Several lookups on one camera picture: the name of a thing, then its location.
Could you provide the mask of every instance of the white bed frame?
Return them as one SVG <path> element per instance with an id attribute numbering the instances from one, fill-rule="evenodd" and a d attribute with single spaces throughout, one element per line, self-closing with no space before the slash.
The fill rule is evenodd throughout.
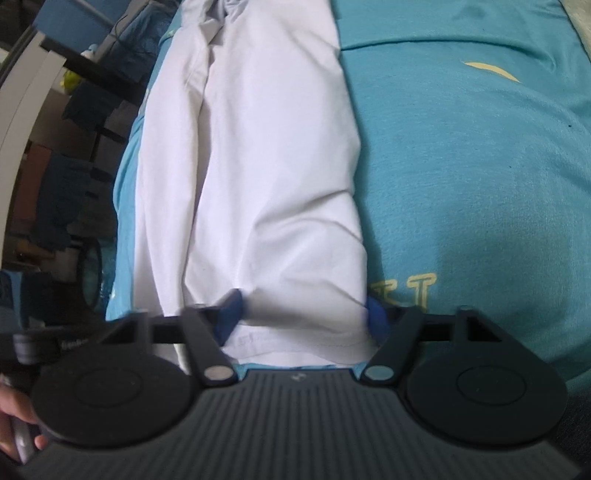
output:
<path id="1" fill-rule="evenodd" d="M 12 190 L 41 106 L 66 59 L 40 47 L 45 35 L 23 35 L 5 60 L 0 85 L 0 261 Z"/>

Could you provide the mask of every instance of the blue fabric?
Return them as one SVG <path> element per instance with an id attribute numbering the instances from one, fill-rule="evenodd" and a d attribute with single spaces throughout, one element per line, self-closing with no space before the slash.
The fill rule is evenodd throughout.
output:
<path id="1" fill-rule="evenodd" d="M 21 311 L 21 289 L 22 289 L 22 272 L 13 272 L 10 270 L 2 270 L 10 279 L 12 290 L 12 309 L 11 313 L 3 312 L 0 314 L 2 323 L 0 326 L 0 333 L 19 332 L 25 329 L 28 325 L 28 317 L 23 315 Z"/>
<path id="2" fill-rule="evenodd" d="M 181 9 L 174 15 L 167 32 L 162 36 L 159 47 L 160 53 L 156 58 L 147 95 L 156 81 L 164 57 L 168 53 L 174 32 L 181 26 Z M 134 280 L 134 251 L 135 251 L 135 178 L 138 171 L 138 153 L 144 127 L 145 102 L 139 109 L 129 136 L 129 142 L 123 153 L 115 185 L 113 188 L 113 203 L 119 225 L 117 227 L 117 253 L 115 266 L 115 281 L 111 292 L 111 300 L 106 311 L 107 320 L 115 320 L 132 311 L 133 280 Z"/>
<path id="3" fill-rule="evenodd" d="M 53 252 L 69 247 L 67 227 L 78 217 L 90 184 L 91 164 L 51 153 L 43 175 L 31 241 Z"/>
<path id="4" fill-rule="evenodd" d="M 126 29 L 118 32 L 118 40 L 101 59 L 100 65 L 134 83 L 142 83 L 154 67 L 158 41 L 168 31 L 176 3 L 149 3 Z M 121 98 L 94 85 L 81 82 L 74 90 L 63 113 L 79 127 L 94 131 L 121 104 Z"/>
<path id="5" fill-rule="evenodd" d="M 129 0 L 88 0 L 114 25 Z M 34 21 L 35 28 L 62 45 L 82 53 L 101 43 L 111 28 L 72 0 L 46 0 Z"/>
<path id="6" fill-rule="evenodd" d="M 226 344 L 230 335 L 244 317 L 245 305 L 240 290 L 234 290 L 224 299 L 223 304 L 217 309 L 216 324 L 213 327 L 213 335 L 218 344 Z"/>
<path id="7" fill-rule="evenodd" d="M 591 64 L 560 3 L 334 9 L 372 289 L 473 305 L 574 385 L 591 367 Z"/>
<path id="8" fill-rule="evenodd" d="M 367 327 L 371 338 L 378 345 L 384 343 L 390 336 L 390 323 L 386 310 L 379 301 L 368 297 L 365 302 L 365 308 L 368 309 Z"/>

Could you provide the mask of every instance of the yellow letter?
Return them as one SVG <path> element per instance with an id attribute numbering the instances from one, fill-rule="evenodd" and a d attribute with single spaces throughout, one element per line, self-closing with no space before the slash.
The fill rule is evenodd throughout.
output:
<path id="1" fill-rule="evenodd" d="M 371 289 L 382 298 L 384 301 L 396 305 L 398 302 L 388 297 L 391 291 L 396 290 L 398 287 L 398 280 L 391 278 L 390 280 L 379 281 L 370 285 Z"/>
<path id="2" fill-rule="evenodd" d="M 407 287 L 414 288 L 414 303 L 427 311 L 427 289 L 437 281 L 435 273 L 412 275 L 407 280 Z"/>

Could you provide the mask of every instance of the logo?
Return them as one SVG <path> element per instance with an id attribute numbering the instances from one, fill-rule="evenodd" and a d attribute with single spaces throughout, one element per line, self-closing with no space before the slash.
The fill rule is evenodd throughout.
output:
<path id="1" fill-rule="evenodd" d="M 60 348 L 62 352 L 67 352 L 68 350 L 73 350 L 74 348 L 78 348 L 85 343 L 88 343 L 88 338 L 78 338 L 76 340 L 62 340 L 60 342 Z"/>
<path id="2" fill-rule="evenodd" d="M 302 380 L 305 380 L 306 378 L 308 378 L 308 375 L 302 374 L 302 373 L 294 374 L 294 375 L 291 376 L 291 379 L 294 382 L 301 382 Z"/>

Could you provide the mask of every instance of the yellow print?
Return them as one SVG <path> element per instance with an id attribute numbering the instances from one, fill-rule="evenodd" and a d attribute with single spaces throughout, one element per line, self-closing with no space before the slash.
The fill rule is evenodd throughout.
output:
<path id="1" fill-rule="evenodd" d="M 411 275 L 407 279 L 407 287 L 414 290 L 414 304 L 420 306 L 423 310 L 427 310 L 428 289 L 431 285 L 437 282 L 437 274 L 424 273 L 421 275 Z M 398 288 L 398 280 L 390 278 L 389 280 L 372 283 L 370 288 L 376 295 L 385 302 L 396 305 L 398 302 L 390 298 L 390 292 Z"/>
<path id="2" fill-rule="evenodd" d="M 494 72 L 497 75 L 501 75 L 502 77 L 505 77 L 506 79 L 513 80 L 514 82 L 517 82 L 517 83 L 521 83 L 519 80 L 517 80 L 515 77 L 513 77 L 512 74 L 510 74 L 506 70 L 503 70 L 500 67 L 496 67 L 494 65 L 489 65 L 487 63 L 481 63 L 479 61 L 465 61 L 464 64 L 468 65 L 469 67 L 474 67 L 476 69 L 488 70 L 489 72 Z"/>
<path id="3" fill-rule="evenodd" d="M 376 292 L 376 295 L 383 299 L 385 302 L 390 303 L 392 305 L 396 305 L 398 302 L 388 297 L 388 294 L 391 291 L 396 290 L 398 287 L 398 280 L 394 280 L 393 278 L 390 280 L 379 281 L 376 283 L 372 283 L 370 288 Z"/>

